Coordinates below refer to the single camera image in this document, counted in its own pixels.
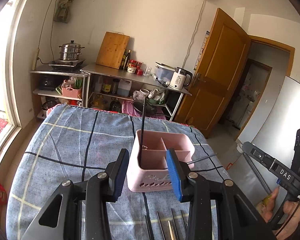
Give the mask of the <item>person's right hand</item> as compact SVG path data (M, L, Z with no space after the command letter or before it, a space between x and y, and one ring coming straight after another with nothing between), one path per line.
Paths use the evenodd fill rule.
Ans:
M261 200L257 208L272 230L297 228L300 224L300 201L288 194L277 204L280 188L275 187L271 194Z

